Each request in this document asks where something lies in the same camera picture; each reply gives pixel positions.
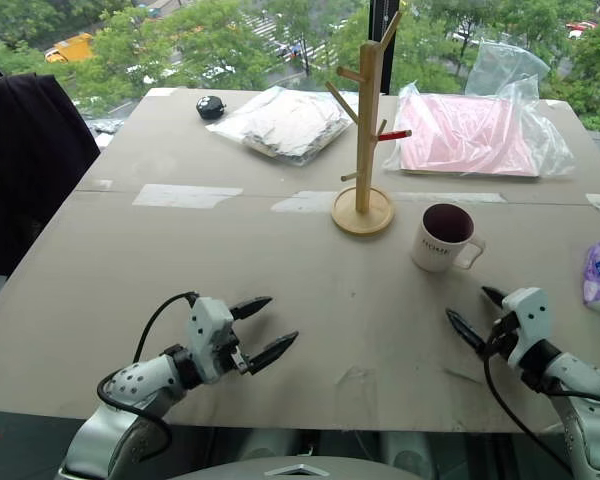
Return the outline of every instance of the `mug handle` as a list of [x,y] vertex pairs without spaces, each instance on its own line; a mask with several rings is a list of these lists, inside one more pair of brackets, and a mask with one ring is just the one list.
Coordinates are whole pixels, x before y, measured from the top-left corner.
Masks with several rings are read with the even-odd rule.
[[476,259],[482,255],[484,253],[484,250],[487,248],[487,244],[485,243],[484,240],[482,240],[482,238],[480,238],[478,235],[473,235],[470,239],[469,242],[471,245],[475,246],[478,249],[478,252],[469,259],[464,259],[461,261],[454,261],[453,264],[456,267],[460,267],[460,268],[464,268],[465,270],[470,269],[473,266],[473,262],[476,261]]

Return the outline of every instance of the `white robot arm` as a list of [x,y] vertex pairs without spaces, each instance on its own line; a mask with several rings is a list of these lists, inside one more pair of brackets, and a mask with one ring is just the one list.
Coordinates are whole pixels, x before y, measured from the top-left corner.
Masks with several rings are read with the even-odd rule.
[[600,480],[600,369],[547,340],[551,313],[543,290],[522,288],[510,295],[483,290],[504,312],[489,340],[448,309],[451,324],[485,362],[500,354],[527,386],[549,396],[564,425],[574,478]]
[[56,480],[119,478],[130,463],[160,454],[171,443],[162,420],[187,390],[215,383],[230,370],[256,374],[277,360],[298,335],[278,338],[249,358],[242,354],[232,323],[246,318],[271,298],[259,297],[231,309],[208,297],[189,297],[189,345],[174,345],[146,362],[134,362],[98,384],[102,400],[76,433]]

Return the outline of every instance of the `white mug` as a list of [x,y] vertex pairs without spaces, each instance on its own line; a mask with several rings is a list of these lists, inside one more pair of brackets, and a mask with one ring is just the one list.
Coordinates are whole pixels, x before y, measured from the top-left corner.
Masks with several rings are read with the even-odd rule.
[[[467,244],[477,248],[475,254],[456,261]],[[469,269],[486,248],[484,240],[474,233],[471,216],[460,207],[438,203],[427,208],[420,221],[411,249],[411,258],[429,272],[443,272],[452,265]]]

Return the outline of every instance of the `table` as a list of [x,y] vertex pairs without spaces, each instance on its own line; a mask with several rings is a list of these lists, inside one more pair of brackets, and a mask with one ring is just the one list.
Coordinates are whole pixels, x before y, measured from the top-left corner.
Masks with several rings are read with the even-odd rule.
[[[300,336],[255,377],[227,375],[191,392],[167,417],[179,424],[516,431],[444,316],[454,308],[486,334],[497,311],[481,298],[481,285],[545,288],[555,317],[551,340],[600,367],[600,315],[581,303],[584,254],[600,240],[600,212],[584,197],[600,193],[595,146],[578,155],[586,175],[559,182],[378,170],[374,183],[398,192],[396,218],[384,234],[360,239],[339,231],[328,211],[275,207],[298,190],[341,188],[338,176],[352,168],[352,129],[310,166],[277,165],[208,134],[189,107],[202,93],[145,98],[8,281],[0,294],[0,411],[89,416],[97,381],[130,363],[153,310],[189,289],[228,303],[275,298],[236,325],[243,351],[257,353],[291,330]],[[252,95],[219,93],[232,103]],[[385,116],[391,101],[382,101]],[[590,142],[575,117],[559,117],[573,145]],[[161,135],[151,136],[152,126]],[[133,205],[144,183],[243,191],[214,208]],[[410,261],[418,218],[431,203],[400,194],[410,191],[508,200],[463,205],[488,244],[471,271],[434,275]],[[145,358],[186,344],[186,318],[185,304],[167,310]],[[503,395],[534,430],[558,421],[547,400],[494,364]]]
[[[230,112],[257,93],[176,89],[169,96],[146,97],[87,172],[78,190],[137,193],[147,183],[238,186],[244,188],[245,195],[289,196],[301,190],[341,190],[340,176],[355,169],[353,127],[305,168],[269,160],[201,128],[204,121],[195,113],[200,97],[218,95]],[[381,97],[378,118],[387,118],[392,125],[396,104],[395,97]],[[380,142],[376,148],[374,182],[391,191],[489,192],[503,195],[510,203],[589,205],[585,194],[600,194],[599,149],[567,103],[544,102],[540,110],[559,128],[577,159],[570,178],[503,181],[486,177],[386,174],[381,164],[390,156],[395,142]]]

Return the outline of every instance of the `red peg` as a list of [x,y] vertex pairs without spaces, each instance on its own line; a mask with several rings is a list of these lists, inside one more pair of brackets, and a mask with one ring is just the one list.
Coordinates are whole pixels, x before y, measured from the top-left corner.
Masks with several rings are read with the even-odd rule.
[[385,140],[398,140],[399,138],[406,138],[411,136],[411,130],[400,130],[398,132],[387,132],[378,135],[378,141],[384,142]]

